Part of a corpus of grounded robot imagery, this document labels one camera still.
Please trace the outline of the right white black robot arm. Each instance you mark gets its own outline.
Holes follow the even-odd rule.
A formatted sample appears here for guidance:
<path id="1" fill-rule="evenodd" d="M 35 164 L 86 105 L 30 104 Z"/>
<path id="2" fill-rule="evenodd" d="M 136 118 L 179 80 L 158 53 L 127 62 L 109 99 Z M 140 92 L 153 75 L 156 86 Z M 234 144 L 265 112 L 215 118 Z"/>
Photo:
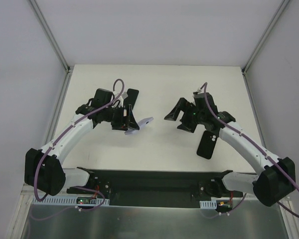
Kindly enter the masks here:
<path id="1" fill-rule="evenodd" d="M 255 174 L 224 171 L 210 185 L 209 194 L 224 197 L 231 191 L 253 194 L 265 206 L 272 206 L 295 190 L 290 182 L 295 180 L 295 164 L 288 157 L 282 159 L 262 146 L 249 142 L 235 118 L 226 111 L 218 111 L 209 93 L 194 93 L 194 102 L 180 98 L 165 120 L 175 121 L 183 112 L 181 124 L 177 127 L 186 132 L 195 132 L 201 124 L 205 132 L 196 154 L 211 159 L 217 139 L 232 146 L 254 169 Z"/>

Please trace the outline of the lilac phone case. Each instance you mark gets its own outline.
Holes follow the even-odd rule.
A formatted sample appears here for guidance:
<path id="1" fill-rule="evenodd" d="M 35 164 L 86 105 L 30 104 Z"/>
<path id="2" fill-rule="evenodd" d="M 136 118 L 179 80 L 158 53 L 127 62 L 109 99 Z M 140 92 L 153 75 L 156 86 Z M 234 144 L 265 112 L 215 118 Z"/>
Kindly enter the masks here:
<path id="1" fill-rule="evenodd" d="M 137 132 L 139 132 L 141 129 L 143 129 L 147 124 L 149 124 L 153 120 L 154 120 L 153 117 L 142 119 L 141 121 L 138 122 L 139 129 L 128 129 L 127 131 L 125 131 L 125 135 L 136 134 Z"/>

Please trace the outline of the black smartphone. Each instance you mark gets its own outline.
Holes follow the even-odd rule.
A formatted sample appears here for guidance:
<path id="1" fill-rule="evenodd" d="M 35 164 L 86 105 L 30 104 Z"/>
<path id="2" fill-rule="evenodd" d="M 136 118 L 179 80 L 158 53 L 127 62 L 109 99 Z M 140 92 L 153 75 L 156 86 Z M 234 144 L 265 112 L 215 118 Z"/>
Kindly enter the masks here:
<path id="1" fill-rule="evenodd" d="M 124 106 L 125 107 L 131 106 L 131 109 L 133 110 L 139 95 L 139 90 L 128 89 L 127 95 L 128 96 L 124 99 Z"/>

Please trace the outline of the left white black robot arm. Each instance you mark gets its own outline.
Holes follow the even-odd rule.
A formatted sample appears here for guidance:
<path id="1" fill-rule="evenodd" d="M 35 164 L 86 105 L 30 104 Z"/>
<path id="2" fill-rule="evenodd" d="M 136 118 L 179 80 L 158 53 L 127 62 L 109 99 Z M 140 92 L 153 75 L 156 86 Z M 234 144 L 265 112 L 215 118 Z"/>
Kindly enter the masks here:
<path id="1" fill-rule="evenodd" d="M 62 133 L 40 149 L 31 148 L 26 153 L 25 183 L 51 196 L 76 186 L 85 194 L 92 193 L 96 184 L 94 172 L 82 167 L 64 169 L 62 164 L 80 139 L 102 122 L 109 122 L 113 130 L 139 130 L 133 115 L 138 94 L 135 89 L 128 89 L 121 96 L 97 89 L 94 97 L 76 110 Z"/>

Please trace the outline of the black phone case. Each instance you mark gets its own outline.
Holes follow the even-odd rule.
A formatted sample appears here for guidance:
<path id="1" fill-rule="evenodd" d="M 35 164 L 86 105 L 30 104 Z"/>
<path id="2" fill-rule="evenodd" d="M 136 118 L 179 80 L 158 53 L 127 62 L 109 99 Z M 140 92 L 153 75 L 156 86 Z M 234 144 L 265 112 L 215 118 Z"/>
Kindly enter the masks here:
<path id="1" fill-rule="evenodd" d="M 202 158 L 211 159 L 217 138 L 214 133 L 206 130 L 202 135 L 196 154 Z"/>

